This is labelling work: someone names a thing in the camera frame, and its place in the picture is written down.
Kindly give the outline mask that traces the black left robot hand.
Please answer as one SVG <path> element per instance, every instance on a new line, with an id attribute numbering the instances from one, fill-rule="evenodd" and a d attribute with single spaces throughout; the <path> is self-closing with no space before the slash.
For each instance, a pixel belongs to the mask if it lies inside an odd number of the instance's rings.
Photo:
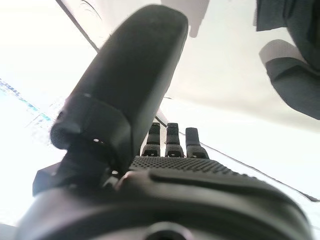
<path id="1" fill-rule="evenodd" d="M 55 120 L 66 150 L 35 188 L 18 240 L 311 240 L 301 208 L 272 185 L 197 151 L 138 156 L 188 34 L 163 5 L 128 17 L 99 50 Z"/>

